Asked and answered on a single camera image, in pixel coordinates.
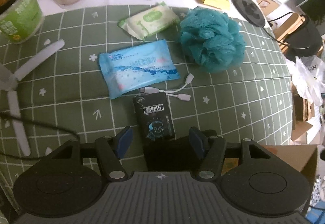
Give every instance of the white arrow print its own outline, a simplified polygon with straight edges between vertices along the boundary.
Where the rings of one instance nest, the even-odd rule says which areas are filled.
[[[101,118],[101,114],[100,114],[100,110],[99,109],[97,109],[94,113],[93,113],[93,115],[94,114],[96,114],[96,120],[98,119],[98,116]]]

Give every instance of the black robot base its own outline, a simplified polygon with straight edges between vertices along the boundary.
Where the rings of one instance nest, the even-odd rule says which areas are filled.
[[[126,127],[92,144],[68,141],[40,160],[14,184],[25,212],[14,223],[309,223],[300,214],[311,192],[307,179],[251,139],[226,143],[192,127],[186,141],[196,168],[127,175],[119,159],[132,135]],[[82,158],[97,158],[101,176]],[[239,165],[221,175],[225,158]]]

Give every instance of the green checkered tablecloth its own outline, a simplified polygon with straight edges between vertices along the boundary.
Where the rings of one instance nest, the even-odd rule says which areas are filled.
[[[14,72],[49,43],[62,38],[65,46],[25,77],[17,88],[23,117],[50,122],[77,131],[82,142],[98,137],[115,136],[124,126],[132,126],[134,140],[125,158],[125,169],[146,170],[139,129],[129,92],[117,99],[109,98],[98,66],[98,55],[143,42],[132,38],[117,26],[117,21],[150,6],[103,6],[68,11],[47,16],[40,31],[21,45],[8,43],[0,35],[0,62]],[[172,8],[183,19],[186,8]],[[240,67],[209,74],[186,60],[178,38],[178,26],[172,26],[149,40],[166,39],[181,79],[154,85],[175,89],[184,84],[187,73],[195,77],[181,93],[191,95],[190,102],[168,98],[176,137],[188,134],[191,126],[214,129],[230,142],[252,138],[260,144],[287,144],[292,124],[290,75],[278,45],[260,28],[234,19],[247,43]],[[8,110],[6,92],[0,94],[0,110]],[[1,120],[0,150],[20,155],[9,121]],[[45,155],[71,135],[25,125],[32,156]],[[85,165],[98,171],[95,160]],[[33,162],[0,156],[0,178],[5,189]]]

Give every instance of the white charging cable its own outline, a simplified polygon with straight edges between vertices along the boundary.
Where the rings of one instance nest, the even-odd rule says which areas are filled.
[[[184,89],[188,84],[190,84],[193,81],[193,79],[194,79],[194,75],[189,73],[185,79],[185,84],[181,88],[178,88],[176,90],[172,90],[172,91],[160,90],[155,87],[146,86],[146,87],[140,88],[140,92],[145,93],[145,94],[165,92],[167,96],[177,97],[178,99],[183,100],[183,101],[190,101],[191,95],[187,95],[187,94],[173,95],[173,93],[177,93],[177,92],[181,91],[182,89]]]

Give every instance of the cartoon face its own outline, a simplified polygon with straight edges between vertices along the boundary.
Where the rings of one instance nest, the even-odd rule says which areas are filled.
[[[155,138],[161,138],[164,134],[164,125],[160,121],[154,121],[149,125],[149,134],[147,138],[155,140]]]

